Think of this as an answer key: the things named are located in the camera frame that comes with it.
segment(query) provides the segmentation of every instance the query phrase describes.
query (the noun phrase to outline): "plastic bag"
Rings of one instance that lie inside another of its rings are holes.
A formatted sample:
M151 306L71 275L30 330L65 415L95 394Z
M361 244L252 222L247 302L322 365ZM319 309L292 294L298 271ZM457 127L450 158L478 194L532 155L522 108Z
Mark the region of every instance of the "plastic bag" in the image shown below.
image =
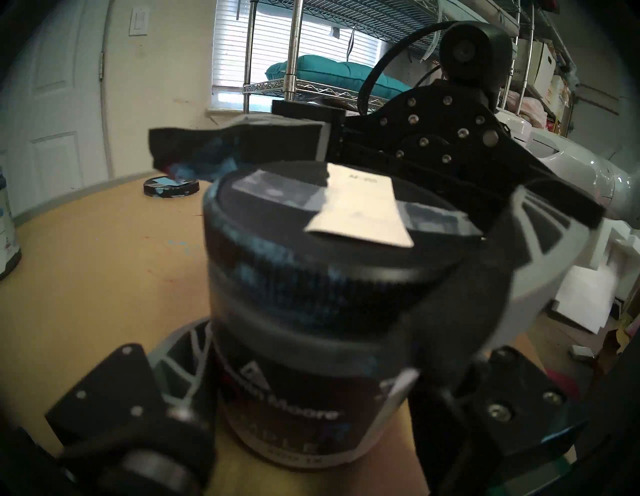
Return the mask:
M507 96L507 110L515 113L518 109L519 99L519 93L509 92L509 95ZM522 101L522 108L520 109L520 114L528 117L527 120L533 127L544 129L547 126L547 113L545 112L545 108L542 106L542 102L540 102L540 100L538 99L524 97L524 100Z

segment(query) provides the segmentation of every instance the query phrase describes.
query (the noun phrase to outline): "floor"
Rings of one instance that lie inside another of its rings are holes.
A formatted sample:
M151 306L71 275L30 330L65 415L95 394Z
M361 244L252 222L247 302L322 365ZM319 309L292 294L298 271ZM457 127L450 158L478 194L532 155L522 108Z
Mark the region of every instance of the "floor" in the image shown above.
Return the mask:
M572 345L577 344L587 346L597 354L607 332L615 326L616 321L610 317L607 326L598 334L593 334L559 314L546 310L538 316L527 335L547 374L554 380L561 381L561 387L568 385L571 396L574 396L571 394L573 392L582 398L593 379L593 369L588 364L574 360L569 355L569 350Z

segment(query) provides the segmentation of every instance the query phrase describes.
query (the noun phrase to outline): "light switch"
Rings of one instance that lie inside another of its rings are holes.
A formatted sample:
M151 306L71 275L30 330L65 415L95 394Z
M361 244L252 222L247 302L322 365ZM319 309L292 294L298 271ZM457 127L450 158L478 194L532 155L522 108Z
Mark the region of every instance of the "light switch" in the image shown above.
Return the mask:
M131 11L129 36L145 36L149 25L149 7L135 7Z

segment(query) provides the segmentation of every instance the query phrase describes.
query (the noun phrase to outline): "metal shelf pole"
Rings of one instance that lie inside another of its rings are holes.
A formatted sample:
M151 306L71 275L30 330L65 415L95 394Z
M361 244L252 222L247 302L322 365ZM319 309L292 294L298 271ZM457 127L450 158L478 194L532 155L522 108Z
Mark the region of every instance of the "metal shelf pole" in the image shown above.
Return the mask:
M298 71L298 51L300 49L303 7L304 0L295 0L291 17L287 72L284 75L284 99L287 102L292 102L296 96L296 73Z
M527 91L527 84L529 82L529 67L531 66L531 54L533 52L533 31L535 29L534 18L536 16L536 4L531 2L531 31L529 32L529 56L527 57L527 70L524 72L524 81L522 82L522 91L520 92L520 99L518 100L518 109L516 115L520 115L520 109L522 109L522 101L524 100L524 92Z
M244 83L251 84L251 58L253 52L253 31L255 29L255 13L258 8L258 0L251 0L249 4L249 24L246 28L246 51L244 52ZM249 113L250 95L244 95L242 110Z
M520 39L520 0L518 0L518 11L516 12L516 22L518 23L518 34L516 35L516 58L518 58L518 39ZM502 103L500 108L504 110L507 106L507 96L509 95L509 88L511 88L511 80L513 78L513 68L515 67L515 59L511 61L511 69L509 70L509 77L507 83L504 85L504 94L502 95Z

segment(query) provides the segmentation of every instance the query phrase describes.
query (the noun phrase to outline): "cardboard box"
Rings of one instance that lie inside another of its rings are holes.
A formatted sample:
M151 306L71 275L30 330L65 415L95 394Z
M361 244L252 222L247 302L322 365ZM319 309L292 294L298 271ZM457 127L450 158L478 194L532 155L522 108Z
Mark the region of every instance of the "cardboard box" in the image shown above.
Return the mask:
M524 81L524 74L527 70L527 57L529 55L529 41L518 41L518 58L513 67L513 80L516 83ZM543 42L533 42L531 52L531 66L529 67L528 84L532 86L541 97L547 93L547 88L551 84L551 79L556 69L556 57L549 47Z
M542 99L551 109L551 112L556 114L559 120L562 120L564 108L569 104L569 87L564 79L560 76L552 77L551 84L549 84L547 92Z

